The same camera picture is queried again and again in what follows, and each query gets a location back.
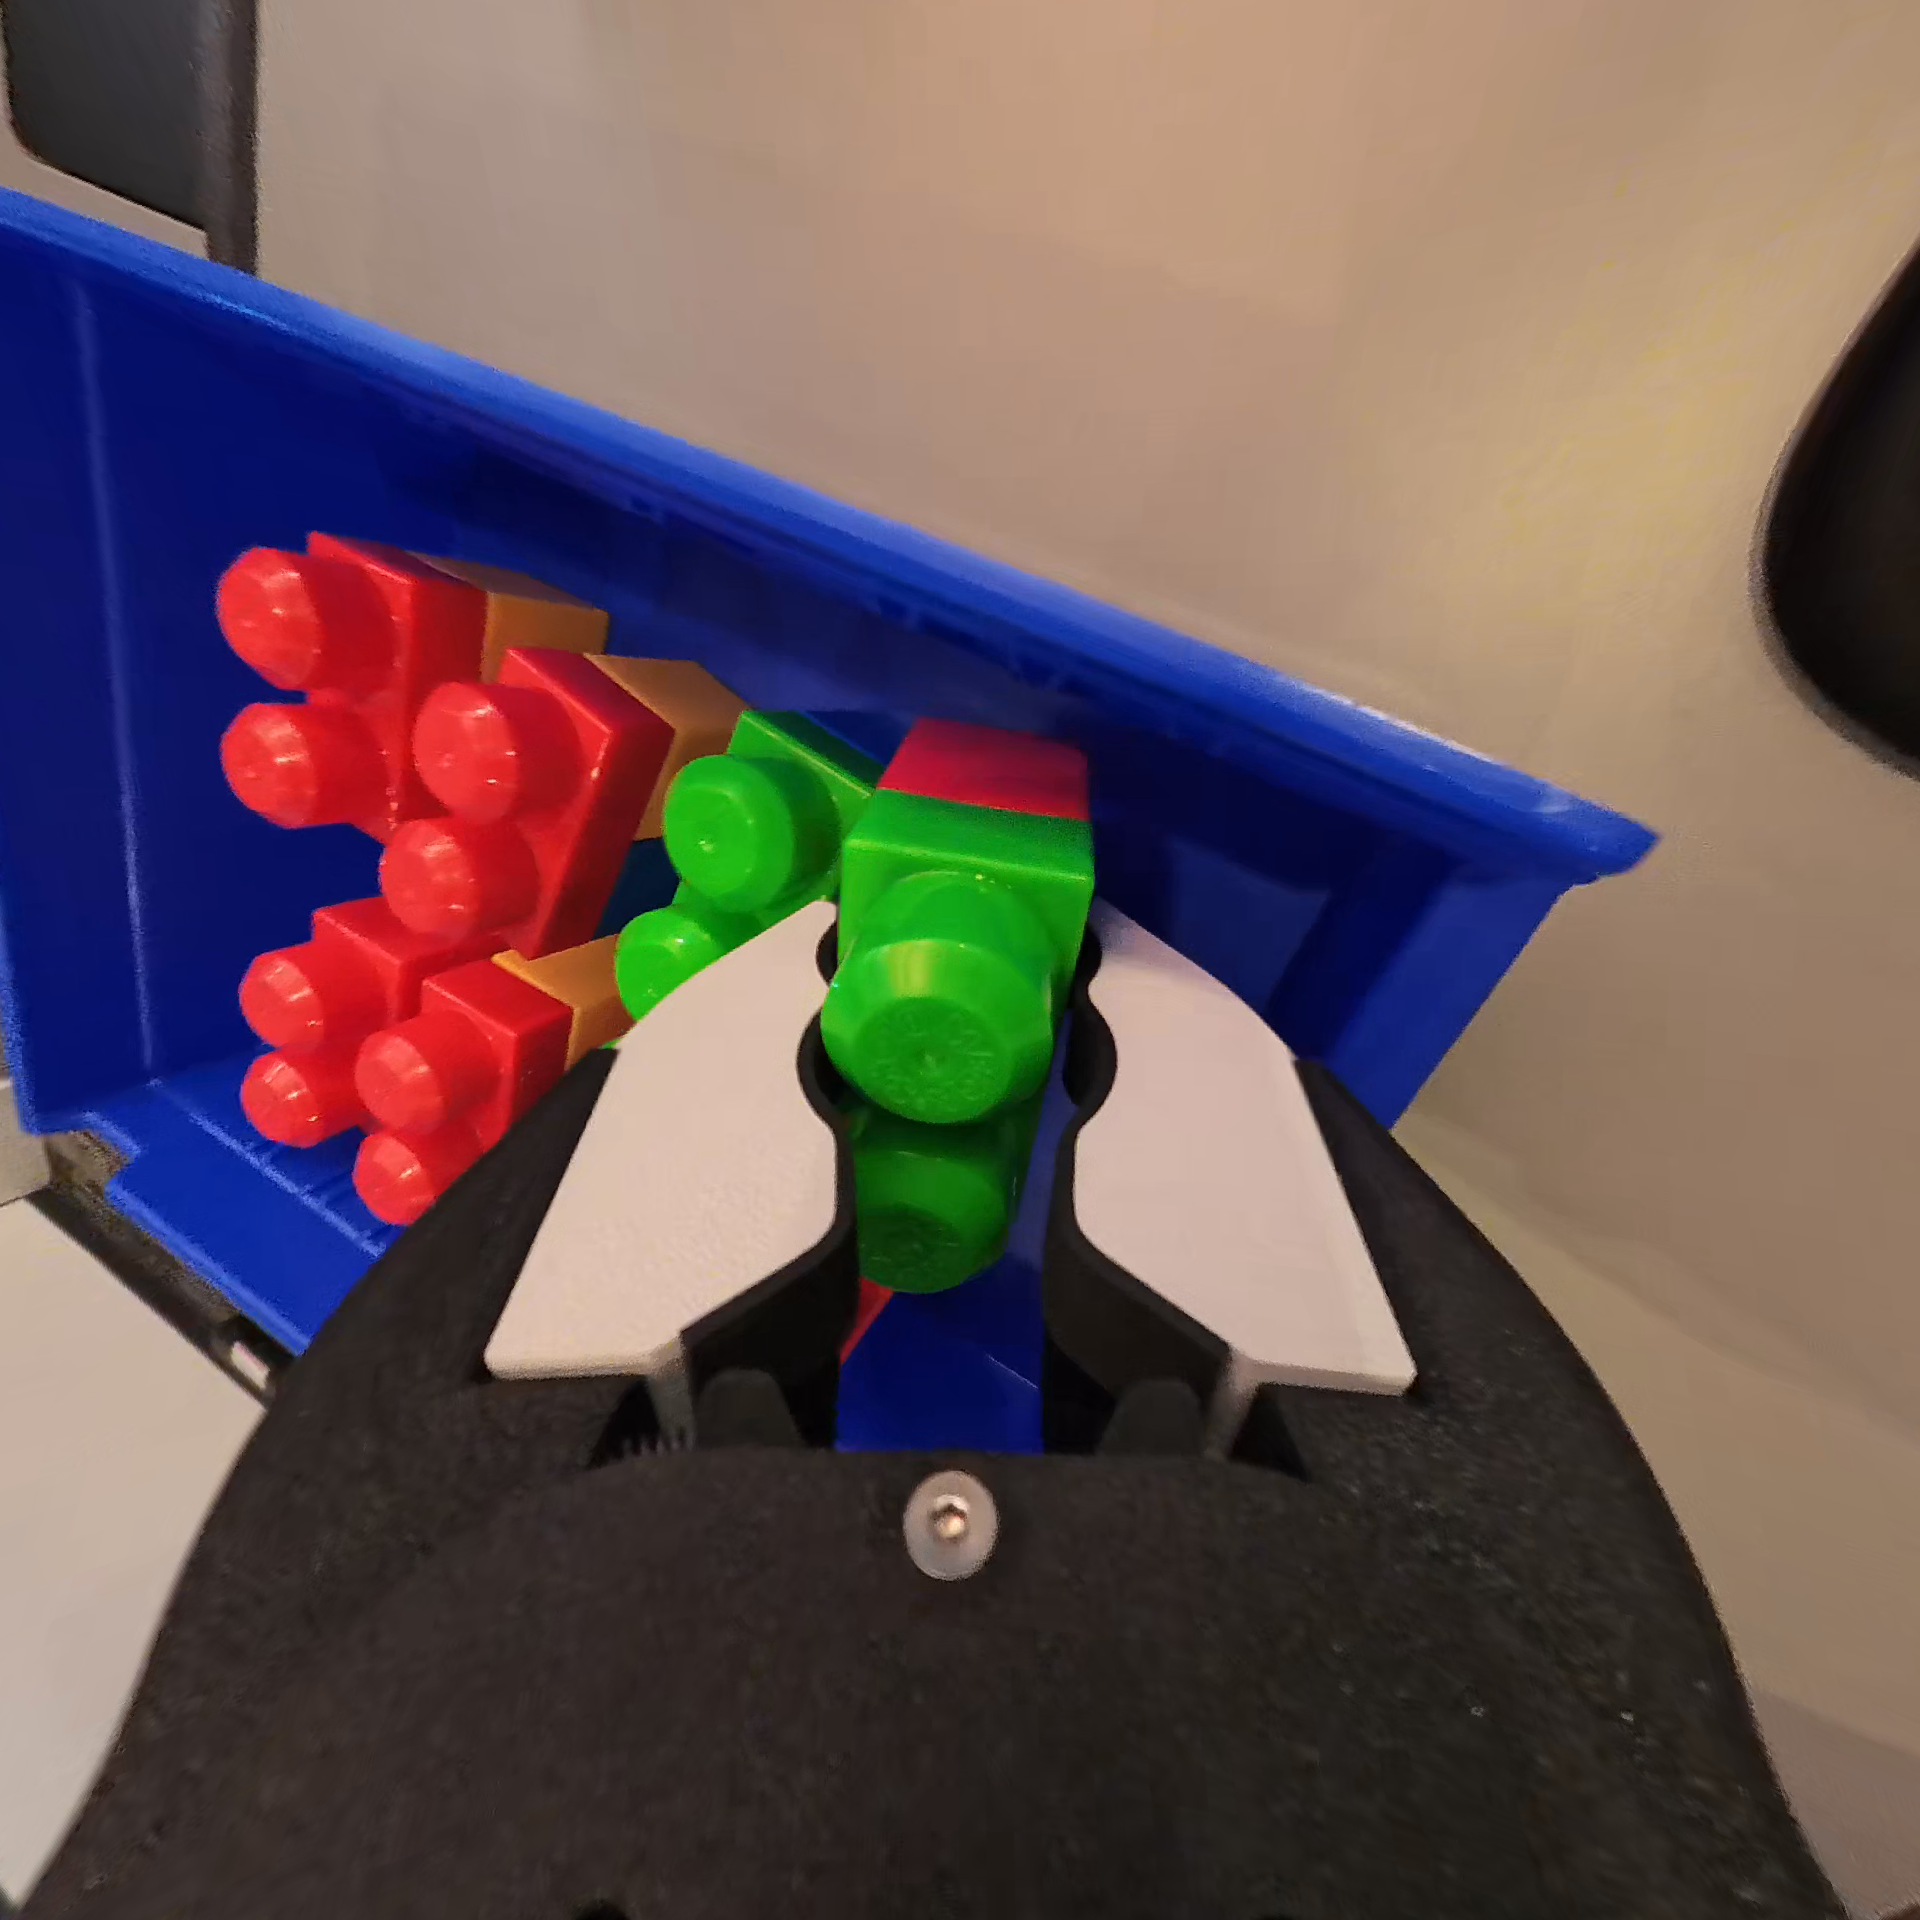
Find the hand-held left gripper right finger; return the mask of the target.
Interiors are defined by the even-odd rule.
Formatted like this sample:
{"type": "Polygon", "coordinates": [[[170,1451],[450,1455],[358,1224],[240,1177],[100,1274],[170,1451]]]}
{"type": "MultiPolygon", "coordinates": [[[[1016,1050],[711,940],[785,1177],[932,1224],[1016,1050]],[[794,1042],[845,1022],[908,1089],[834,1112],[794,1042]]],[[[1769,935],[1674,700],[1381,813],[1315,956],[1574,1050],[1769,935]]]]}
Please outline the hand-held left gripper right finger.
{"type": "Polygon", "coordinates": [[[1097,1447],[1137,1385],[1233,1447],[1266,1385],[1402,1396],[1415,1363],[1294,1050],[1096,900],[1044,1231],[1044,1446],[1097,1447]]]}

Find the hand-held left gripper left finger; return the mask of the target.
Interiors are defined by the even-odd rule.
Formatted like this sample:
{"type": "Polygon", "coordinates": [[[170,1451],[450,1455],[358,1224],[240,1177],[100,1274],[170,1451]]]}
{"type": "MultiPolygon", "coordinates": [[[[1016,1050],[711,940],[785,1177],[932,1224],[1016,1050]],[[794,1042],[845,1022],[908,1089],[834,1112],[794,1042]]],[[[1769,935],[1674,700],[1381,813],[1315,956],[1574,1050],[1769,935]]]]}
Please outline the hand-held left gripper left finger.
{"type": "Polygon", "coordinates": [[[852,1149],[822,1085],[820,949],[800,907],[628,1033],[484,1362],[498,1380],[641,1380],[691,1435],[728,1372],[834,1433],[858,1310],[852,1149]]]}

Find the green two-stud toy block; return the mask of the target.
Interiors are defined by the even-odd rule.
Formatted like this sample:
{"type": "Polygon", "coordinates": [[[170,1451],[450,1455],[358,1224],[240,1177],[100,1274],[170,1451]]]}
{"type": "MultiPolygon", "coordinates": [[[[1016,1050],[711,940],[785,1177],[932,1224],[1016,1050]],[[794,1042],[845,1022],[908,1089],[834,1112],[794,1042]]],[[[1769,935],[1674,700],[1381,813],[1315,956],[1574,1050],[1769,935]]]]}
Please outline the green two-stud toy block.
{"type": "Polygon", "coordinates": [[[852,830],[820,1029],[871,1284],[944,1294],[1003,1254],[1092,892],[1084,819],[880,791],[852,830]]]}
{"type": "Polygon", "coordinates": [[[676,771],[662,808],[679,877],[669,904],[631,919],[614,945],[614,981],[645,1017],[792,913],[833,900],[852,827],[883,762],[800,711],[748,709],[729,745],[676,771]]]}

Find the blue plastic bin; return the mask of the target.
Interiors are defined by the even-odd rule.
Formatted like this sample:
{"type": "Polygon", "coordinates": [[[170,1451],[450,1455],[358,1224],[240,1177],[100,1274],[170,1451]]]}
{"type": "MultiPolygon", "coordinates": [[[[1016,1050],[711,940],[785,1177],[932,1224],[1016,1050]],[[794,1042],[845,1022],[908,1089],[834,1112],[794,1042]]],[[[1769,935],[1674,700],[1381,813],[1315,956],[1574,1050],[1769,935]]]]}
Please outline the blue plastic bin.
{"type": "Polygon", "coordinates": [[[260,1141],[244,964],[374,888],[221,739],[269,691],[221,574],[310,532],[499,564],[871,755],[922,715],[1090,752],[1097,888],[1384,1123],[1551,908],[1654,830],[974,556],[20,193],[2,235],[4,1035],[22,1123],[300,1356],[395,1241],[343,1145],[260,1141]]]}

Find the grey desk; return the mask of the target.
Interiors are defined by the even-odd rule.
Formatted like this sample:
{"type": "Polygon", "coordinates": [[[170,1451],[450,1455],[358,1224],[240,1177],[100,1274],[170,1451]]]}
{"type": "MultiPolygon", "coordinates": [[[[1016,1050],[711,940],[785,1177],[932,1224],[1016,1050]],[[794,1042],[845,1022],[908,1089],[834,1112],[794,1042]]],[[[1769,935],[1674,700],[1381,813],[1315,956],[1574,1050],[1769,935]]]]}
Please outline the grey desk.
{"type": "Polygon", "coordinates": [[[1643,821],[1402,1137],[1916,1909],[1916,774],[1764,513],[1916,251],[1916,5],[261,5],[281,288],[1643,821]]]}

